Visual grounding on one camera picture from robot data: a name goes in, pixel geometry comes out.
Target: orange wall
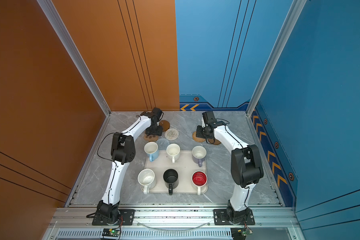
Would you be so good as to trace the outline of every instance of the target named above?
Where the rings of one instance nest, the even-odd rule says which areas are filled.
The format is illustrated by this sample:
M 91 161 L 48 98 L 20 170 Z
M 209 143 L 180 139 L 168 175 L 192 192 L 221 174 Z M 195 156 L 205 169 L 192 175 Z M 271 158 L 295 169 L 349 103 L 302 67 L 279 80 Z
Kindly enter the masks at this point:
M 112 111 L 178 110 L 174 0 L 53 0 Z
M 38 3 L 0 0 L 0 239 L 42 237 L 104 118 Z

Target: black mug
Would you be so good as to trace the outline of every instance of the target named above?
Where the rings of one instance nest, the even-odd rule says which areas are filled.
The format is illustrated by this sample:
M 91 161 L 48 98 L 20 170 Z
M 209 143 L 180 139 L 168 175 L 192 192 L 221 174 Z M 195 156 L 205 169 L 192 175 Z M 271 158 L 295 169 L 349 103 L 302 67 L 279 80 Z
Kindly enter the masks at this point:
M 173 189 L 179 185 L 178 174 L 174 169 L 168 169 L 163 175 L 165 185 L 168 187 L 169 195 L 172 195 Z

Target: white mug handle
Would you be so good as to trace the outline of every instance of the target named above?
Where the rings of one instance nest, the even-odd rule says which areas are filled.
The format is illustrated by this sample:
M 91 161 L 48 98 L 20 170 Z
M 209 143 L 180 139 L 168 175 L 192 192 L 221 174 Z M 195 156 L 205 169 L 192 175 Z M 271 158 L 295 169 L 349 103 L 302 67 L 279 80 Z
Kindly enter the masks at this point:
M 144 186 L 144 191 L 143 192 L 144 192 L 145 195 L 149 194 L 148 186 Z

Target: brown coaster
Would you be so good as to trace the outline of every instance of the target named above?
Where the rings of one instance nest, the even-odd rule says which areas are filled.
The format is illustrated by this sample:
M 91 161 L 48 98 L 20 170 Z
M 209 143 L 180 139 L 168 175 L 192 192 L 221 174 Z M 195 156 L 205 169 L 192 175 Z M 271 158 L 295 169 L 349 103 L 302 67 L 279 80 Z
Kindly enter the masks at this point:
M 213 143 L 213 139 L 208 138 L 208 142 L 213 145 L 219 145 L 221 142 L 215 138 L 215 143 Z
M 204 141 L 205 141 L 204 138 L 196 137 L 196 131 L 192 133 L 192 138 L 193 138 L 193 140 L 195 140 L 196 142 L 204 142 Z
M 144 134 L 144 140 L 147 140 L 148 142 L 156 142 L 158 140 L 158 136 L 156 135 L 146 135 Z
M 167 131 L 171 126 L 167 120 L 161 120 L 158 122 L 158 125 L 163 127 L 163 132 Z

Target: tray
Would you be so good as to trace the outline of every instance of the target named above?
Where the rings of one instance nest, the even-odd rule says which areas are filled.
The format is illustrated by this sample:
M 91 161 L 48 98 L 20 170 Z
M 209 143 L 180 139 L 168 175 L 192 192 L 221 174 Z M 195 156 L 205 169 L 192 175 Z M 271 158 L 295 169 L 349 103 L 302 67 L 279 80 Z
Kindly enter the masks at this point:
M 173 193 L 197 194 L 197 190 L 192 187 L 192 174 L 196 171 L 203 171 L 207 175 L 206 161 L 203 162 L 202 167 L 199 167 L 199 165 L 192 160 L 192 151 L 184 150 L 180 151 L 180 157 L 175 163 L 172 163 L 172 160 L 167 157 L 167 151 L 160 150 L 158 158 L 153 162 L 150 162 L 149 157 L 147 157 L 145 168 L 153 170 L 155 178 L 157 178 L 156 185 L 149 190 L 149 193 L 168 193 L 168 188 L 164 183 L 163 174 L 170 168 L 177 171 L 179 179 L 179 185 L 173 190 Z M 201 193 L 203 194 L 207 190 L 208 182 L 206 183 L 205 191 L 202 191 Z

